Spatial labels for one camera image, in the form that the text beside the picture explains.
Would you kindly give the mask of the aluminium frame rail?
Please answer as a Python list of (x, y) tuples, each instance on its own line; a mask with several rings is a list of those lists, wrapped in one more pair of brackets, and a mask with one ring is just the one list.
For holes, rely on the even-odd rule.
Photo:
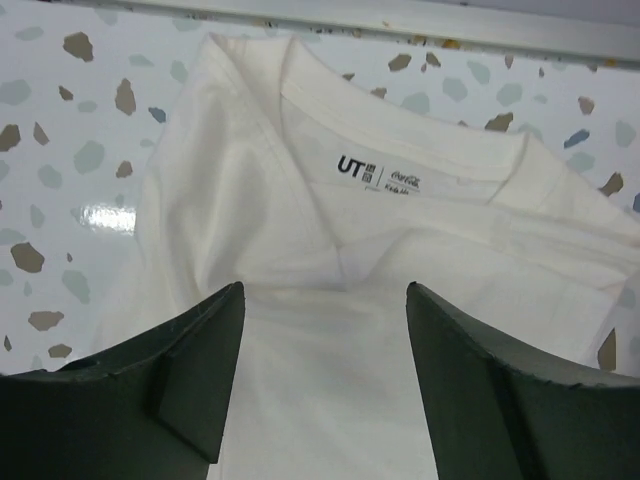
[(639, 7), (626, 9), (620, 1), (605, 3), (617, 7), (623, 15), (614, 22), (475, 6), (471, 1), (109, 1), (107, 4), (173, 14), (234, 16), (455, 39), (487, 47), (619, 63), (639, 61)]

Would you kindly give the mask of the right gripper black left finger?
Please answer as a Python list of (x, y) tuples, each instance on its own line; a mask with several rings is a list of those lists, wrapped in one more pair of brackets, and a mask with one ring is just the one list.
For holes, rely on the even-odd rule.
[(217, 463), (245, 318), (241, 283), (56, 371), (1, 380), (5, 479), (203, 479)]

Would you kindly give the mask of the white t-shirt red print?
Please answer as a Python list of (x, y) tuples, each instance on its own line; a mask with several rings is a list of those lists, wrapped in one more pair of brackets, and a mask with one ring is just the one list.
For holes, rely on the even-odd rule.
[(407, 286), (594, 365), (639, 270), (638, 222), (535, 136), (399, 108), (295, 37), (205, 38), (135, 238), (103, 347), (245, 287), (212, 479), (431, 479)]

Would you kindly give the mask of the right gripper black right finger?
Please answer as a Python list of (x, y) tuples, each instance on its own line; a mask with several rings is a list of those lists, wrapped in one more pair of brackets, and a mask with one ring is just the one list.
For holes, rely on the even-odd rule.
[(406, 315), (439, 478), (638, 478), (638, 379), (539, 350), (417, 282)]

